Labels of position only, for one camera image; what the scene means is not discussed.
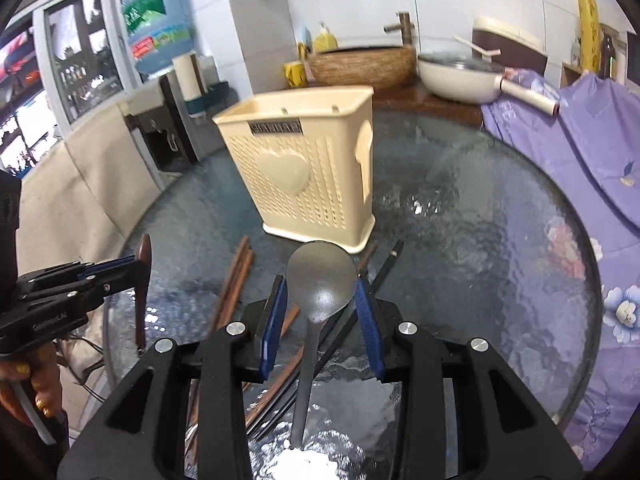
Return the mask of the left hand orange nails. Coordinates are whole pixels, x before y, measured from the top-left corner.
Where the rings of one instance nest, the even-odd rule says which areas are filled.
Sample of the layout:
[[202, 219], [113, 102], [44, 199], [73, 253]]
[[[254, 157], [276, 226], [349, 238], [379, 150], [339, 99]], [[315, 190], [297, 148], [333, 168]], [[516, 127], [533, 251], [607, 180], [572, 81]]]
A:
[[1, 406], [23, 424], [30, 426], [32, 423], [11, 388], [10, 382], [18, 384], [28, 382], [35, 393], [36, 407], [47, 418], [55, 418], [62, 413], [60, 370], [52, 342], [48, 342], [17, 361], [2, 361], [0, 375]]

